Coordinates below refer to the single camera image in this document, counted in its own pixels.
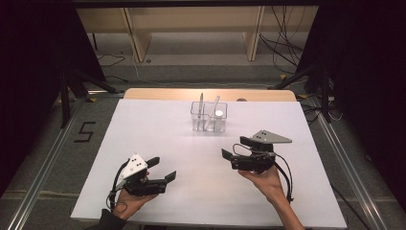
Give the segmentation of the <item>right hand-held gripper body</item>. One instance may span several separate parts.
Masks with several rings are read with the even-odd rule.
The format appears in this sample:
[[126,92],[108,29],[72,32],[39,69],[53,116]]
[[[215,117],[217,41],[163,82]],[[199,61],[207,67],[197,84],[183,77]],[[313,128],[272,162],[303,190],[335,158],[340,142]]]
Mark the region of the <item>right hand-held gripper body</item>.
[[247,147],[240,142],[238,145],[251,152],[250,155],[232,153],[230,160],[234,170],[249,171],[254,173],[263,173],[276,164],[277,154],[274,152],[274,144],[288,144],[292,140],[279,134],[262,129],[253,134],[250,138],[255,145]]

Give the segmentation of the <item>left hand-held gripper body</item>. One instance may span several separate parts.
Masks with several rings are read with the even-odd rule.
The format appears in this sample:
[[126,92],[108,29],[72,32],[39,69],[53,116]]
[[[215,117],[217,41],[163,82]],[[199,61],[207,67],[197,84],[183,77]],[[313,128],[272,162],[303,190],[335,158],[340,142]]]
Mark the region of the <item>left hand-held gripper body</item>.
[[134,153],[119,172],[120,189],[125,189],[132,196],[152,196],[163,194],[168,182],[165,179],[149,180],[147,178],[147,161]]

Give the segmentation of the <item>short white tube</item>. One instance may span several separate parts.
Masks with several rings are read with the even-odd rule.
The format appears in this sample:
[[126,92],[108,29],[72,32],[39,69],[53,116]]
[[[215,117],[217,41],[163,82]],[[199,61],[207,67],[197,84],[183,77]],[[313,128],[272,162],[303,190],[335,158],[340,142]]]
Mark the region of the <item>short white tube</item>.
[[222,130],[222,116],[223,116],[222,110],[217,110],[214,113],[214,131]]

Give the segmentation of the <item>clear plastic desk organizer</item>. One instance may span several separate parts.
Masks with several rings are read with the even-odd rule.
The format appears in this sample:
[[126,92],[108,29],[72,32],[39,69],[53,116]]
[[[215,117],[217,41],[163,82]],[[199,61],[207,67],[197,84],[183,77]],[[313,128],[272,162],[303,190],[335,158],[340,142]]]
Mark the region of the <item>clear plastic desk organizer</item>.
[[210,121],[210,124],[207,128],[207,130],[204,128],[204,125],[206,124],[208,118],[209,118],[209,113],[212,109],[212,106],[214,102],[203,102],[204,107],[203,107],[203,124],[202,130],[199,130],[197,127],[197,122],[198,122],[198,107],[199,107],[199,102],[193,102],[191,106],[191,117],[192,117],[192,129],[196,131],[209,131],[209,132],[224,132],[226,129],[226,120],[228,117],[228,105],[226,103],[218,103],[216,106],[215,111],[217,110],[222,110],[223,111],[223,116],[222,116],[222,130],[221,131],[214,131],[214,116]]

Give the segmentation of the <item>white pen with blue tip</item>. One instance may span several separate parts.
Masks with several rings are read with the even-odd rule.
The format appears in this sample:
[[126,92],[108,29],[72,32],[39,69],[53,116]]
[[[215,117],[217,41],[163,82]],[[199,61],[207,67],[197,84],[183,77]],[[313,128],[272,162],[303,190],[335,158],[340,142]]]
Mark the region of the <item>white pen with blue tip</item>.
[[209,124],[210,124],[211,119],[213,118],[213,116],[214,116],[214,114],[215,114],[215,109],[216,109],[216,106],[217,106],[219,100],[220,100],[220,96],[216,96],[216,98],[215,98],[215,100],[214,100],[214,104],[213,104],[213,106],[212,106],[212,109],[211,109],[211,111],[210,111],[210,113],[209,113],[209,118],[208,118],[206,124],[204,125],[204,128],[205,128],[206,130],[207,130]]

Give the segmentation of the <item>person's left hand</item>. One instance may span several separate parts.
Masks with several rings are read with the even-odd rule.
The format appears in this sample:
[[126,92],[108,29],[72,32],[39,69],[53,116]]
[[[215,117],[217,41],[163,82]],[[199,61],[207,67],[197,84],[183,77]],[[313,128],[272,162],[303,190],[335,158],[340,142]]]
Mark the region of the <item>person's left hand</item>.
[[126,190],[121,190],[112,214],[120,219],[128,220],[155,197],[157,195],[130,195]]

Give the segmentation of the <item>person's right hand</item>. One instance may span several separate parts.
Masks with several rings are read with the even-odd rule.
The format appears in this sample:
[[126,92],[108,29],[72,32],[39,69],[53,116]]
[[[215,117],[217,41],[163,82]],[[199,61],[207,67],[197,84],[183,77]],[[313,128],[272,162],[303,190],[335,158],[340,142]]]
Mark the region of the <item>person's right hand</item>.
[[272,205],[286,200],[279,172],[275,166],[272,166],[269,170],[260,174],[241,170],[237,172],[244,178],[250,180]]

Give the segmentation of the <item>white table cover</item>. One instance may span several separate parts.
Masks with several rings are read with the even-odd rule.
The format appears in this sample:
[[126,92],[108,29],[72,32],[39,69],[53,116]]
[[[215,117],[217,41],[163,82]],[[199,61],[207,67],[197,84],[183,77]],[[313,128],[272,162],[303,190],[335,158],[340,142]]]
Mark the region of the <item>white table cover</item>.
[[302,224],[313,229],[344,229],[346,222],[297,102],[230,102],[225,130],[192,128],[191,103],[121,100],[72,213],[98,219],[118,168],[133,153],[160,159],[150,175],[176,178],[164,194],[146,204],[133,221],[211,227],[277,227],[275,209],[247,179],[223,159],[242,136],[265,129],[289,138],[274,147],[279,164],[293,176],[291,203]]

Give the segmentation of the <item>wooden table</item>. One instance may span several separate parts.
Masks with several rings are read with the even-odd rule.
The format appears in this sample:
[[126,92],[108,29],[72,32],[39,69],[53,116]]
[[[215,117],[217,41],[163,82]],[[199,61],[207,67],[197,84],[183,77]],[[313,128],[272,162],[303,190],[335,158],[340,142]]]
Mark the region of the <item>wooden table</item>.
[[259,89],[188,89],[188,88],[130,88],[124,93],[128,100],[197,101],[200,94],[204,100],[213,101],[216,96],[225,102],[236,102],[243,98],[247,102],[296,102],[290,90]]

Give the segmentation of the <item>black metal stand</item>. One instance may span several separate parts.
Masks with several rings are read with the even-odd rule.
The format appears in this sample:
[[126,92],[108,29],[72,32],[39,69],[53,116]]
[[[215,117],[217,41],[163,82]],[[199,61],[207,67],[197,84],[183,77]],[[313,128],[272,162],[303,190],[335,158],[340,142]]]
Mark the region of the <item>black metal stand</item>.
[[308,76],[313,78],[314,80],[320,83],[320,88],[322,90],[322,104],[321,104],[321,112],[329,123],[330,118],[328,115],[329,112],[329,105],[328,105],[328,96],[329,96],[329,77],[330,77],[330,70],[326,64],[311,64],[309,67],[297,72],[294,74],[290,79],[283,81],[275,86],[268,86],[268,90],[283,90],[286,86],[290,85],[291,83],[298,81],[304,76]]
[[83,99],[89,94],[89,91],[84,86],[84,82],[90,83],[104,89],[108,93],[119,94],[123,90],[116,89],[108,85],[104,80],[98,80],[95,77],[79,70],[78,68],[69,68],[62,72],[59,79],[60,83],[60,99],[62,107],[62,124],[61,127],[65,128],[71,118],[71,109],[69,104],[69,92],[71,90],[76,98]]

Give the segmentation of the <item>light wooden shelf unit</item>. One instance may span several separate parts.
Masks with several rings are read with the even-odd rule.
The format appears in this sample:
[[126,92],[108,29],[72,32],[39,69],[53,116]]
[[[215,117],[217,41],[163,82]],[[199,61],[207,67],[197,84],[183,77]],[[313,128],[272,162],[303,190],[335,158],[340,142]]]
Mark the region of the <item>light wooden shelf unit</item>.
[[256,58],[259,35],[281,24],[290,33],[310,30],[316,6],[79,9],[89,34],[126,34],[133,59],[142,62],[153,33],[241,33],[247,58]]

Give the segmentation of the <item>black curtain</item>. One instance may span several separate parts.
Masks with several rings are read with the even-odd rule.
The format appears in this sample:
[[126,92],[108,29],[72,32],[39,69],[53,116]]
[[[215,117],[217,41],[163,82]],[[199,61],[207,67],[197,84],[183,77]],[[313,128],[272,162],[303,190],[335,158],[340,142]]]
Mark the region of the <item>black curtain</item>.
[[331,64],[333,91],[406,211],[406,0],[320,0],[299,68]]
[[0,0],[0,196],[72,70],[105,80],[73,0]]

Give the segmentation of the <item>aluminium floor rail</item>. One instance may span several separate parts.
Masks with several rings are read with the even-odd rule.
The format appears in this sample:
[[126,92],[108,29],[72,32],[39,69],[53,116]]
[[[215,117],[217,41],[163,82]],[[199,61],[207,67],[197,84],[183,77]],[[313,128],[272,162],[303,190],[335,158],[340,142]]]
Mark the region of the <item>aluminium floor rail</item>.
[[345,151],[339,137],[337,136],[333,126],[327,121],[325,116],[318,119],[325,136],[327,137],[333,152],[340,163],[341,168],[346,175],[349,184],[357,197],[357,200],[364,211],[364,214],[370,224],[371,230],[388,230],[388,226],[381,216],[379,209],[373,201],[367,187],[361,181],[356,168],[351,163],[350,158]]
[[65,127],[59,124],[61,105],[55,105],[49,113],[45,127],[40,130],[39,137],[34,142],[34,148],[25,157],[11,184],[0,197],[1,202],[13,204],[9,211],[1,208],[1,211],[9,215],[4,230],[23,229],[84,102],[85,99],[78,99],[70,103],[70,118]]

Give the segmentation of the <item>black overhead frame bar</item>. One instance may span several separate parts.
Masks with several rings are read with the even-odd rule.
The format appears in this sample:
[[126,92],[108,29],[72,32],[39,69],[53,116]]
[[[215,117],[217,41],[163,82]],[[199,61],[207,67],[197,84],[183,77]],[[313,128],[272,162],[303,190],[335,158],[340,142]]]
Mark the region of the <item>black overhead frame bar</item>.
[[159,8],[159,7],[241,7],[318,6],[325,0],[39,0],[41,4],[75,8]]

